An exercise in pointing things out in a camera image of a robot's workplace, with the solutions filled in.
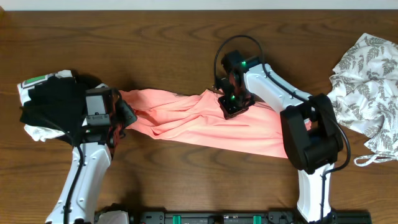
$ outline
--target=white background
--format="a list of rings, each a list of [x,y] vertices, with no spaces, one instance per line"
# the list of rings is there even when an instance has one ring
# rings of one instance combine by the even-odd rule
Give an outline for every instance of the white background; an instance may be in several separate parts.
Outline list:
[[[398,9],[398,0],[0,0],[10,10]]]

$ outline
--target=pink towel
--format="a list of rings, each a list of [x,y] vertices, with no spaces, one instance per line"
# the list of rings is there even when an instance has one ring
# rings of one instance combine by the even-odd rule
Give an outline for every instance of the pink towel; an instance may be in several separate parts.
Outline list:
[[[210,90],[200,96],[180,96],[163,90],[121,94],[138,117],[128,129],[154,139],[287,158],[280,117],[266,103],[256,103],[247,112],[225,120],[217,102],[220,95]]]

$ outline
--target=leaf print fabric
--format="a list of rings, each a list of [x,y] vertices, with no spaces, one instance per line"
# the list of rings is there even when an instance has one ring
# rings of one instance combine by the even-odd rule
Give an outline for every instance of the leaf print fabric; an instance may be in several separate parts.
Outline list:
[[[398,45],[363,34],[333,71],[328,96],[337,121],[369,137],[364,145],[374,152],[355,163],[398,160]]]

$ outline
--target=wooden table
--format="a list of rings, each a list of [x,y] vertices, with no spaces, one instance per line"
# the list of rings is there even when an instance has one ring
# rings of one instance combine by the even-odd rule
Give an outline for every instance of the wooden table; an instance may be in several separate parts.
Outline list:
[[[19,122],[16,84],[76,69],[121,90],[200,94],[213,84],[213,57],[235,34],[259,39],[274,70],[297,88],[328,93],[328,77],[362,33],[398,43],[397,11],[6,12],[0,22],[0,223],[43,223],[63,188],[70,146],[34,142]],[[257,54],[245,40],[226,50]],[[353,157],[367,138],[347,130]],[[340,162],[346,153],[340,153]],[[374,223],[396,223],[398,162],[333,174],[337,209],[368,209]],[[297,171],[287,159],[255,156],[128,131],[104,178],[98,207],[137,210],[292,208]]]

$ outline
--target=green strip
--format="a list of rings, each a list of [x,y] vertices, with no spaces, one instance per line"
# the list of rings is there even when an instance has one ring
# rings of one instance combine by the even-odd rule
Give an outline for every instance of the green strip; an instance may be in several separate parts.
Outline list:
[[[173,224],[181,224],[181,216],[174,215],[173,216]]]
[[[253,224],[261,224],[261,216],[259,215],[253,216]]]
[[[39,80],[45,80],[45,75],[42,75],[41,77],[28,79],[25,81],[25,84],[31,84],[31,83],[39,81]]]

